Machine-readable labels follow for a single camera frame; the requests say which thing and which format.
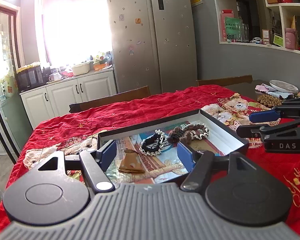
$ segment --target window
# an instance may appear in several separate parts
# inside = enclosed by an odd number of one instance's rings
[[[112,50],[106,0],[40,0],[38,4],[41,9],[35,13],[42,12],[36,21],[40,62],[72,65]]]

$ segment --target open box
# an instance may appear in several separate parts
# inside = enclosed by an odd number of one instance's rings
[[[237,136],[237,133],[223,123],[207,114],[205,111],[193,110],[182,114],[144,122],[124,128],[98,133],[98,149],[108,140],[114,139],[117,143],[117,155],[106,171],[106,175],[116,185],[117,183],[162,183],[174,181],[177,177],[187,174],[187,170],[177,155],[177,144],[170,145],[166,140],[160,155],[146,156],[139,151],[143,139],[152,136],[154,130],[165,132],[183,124],[205,124],[209,129],[209,136],[204,140],[193,140],[190,146],[195,150],[205,149],[215,152],[216,155],[228,155],[238,151],[245,154],[249,142]],[[138,152],[145,173],[122,173],[118,171],[125,156],[125,149]]]

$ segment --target black and white hair scrunchie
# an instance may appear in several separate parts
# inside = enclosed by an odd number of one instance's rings
[[[149,155],[149,156],[159,155],[163,149],[164,139],[165,139],[164,132],[162,132],[161,130],[155,130],[153,136],[151,136],[148,139],[144,139],[141,142],[139,151],[144,155]],[[155,141],[158,141],[155,147],[148,146],[149,144],[153,144]]]

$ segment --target gray ribbed surface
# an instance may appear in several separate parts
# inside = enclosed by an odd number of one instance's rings
[[[98,194],[76,218],[58,226],[28,227],[12,223],[0,240],[288,240],[299,239],[284,223],[247,228],[220,219],[197,193],[174,183],[122,184]]]

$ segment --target white mug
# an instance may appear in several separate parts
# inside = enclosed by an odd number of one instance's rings
[[[62,76],[61,76],[58,72],[52,73],[52,74],[49,76],[49,80],[50,80],[50,81],[59,80],[59,79],[61,79],[61,78],[62,78]]]

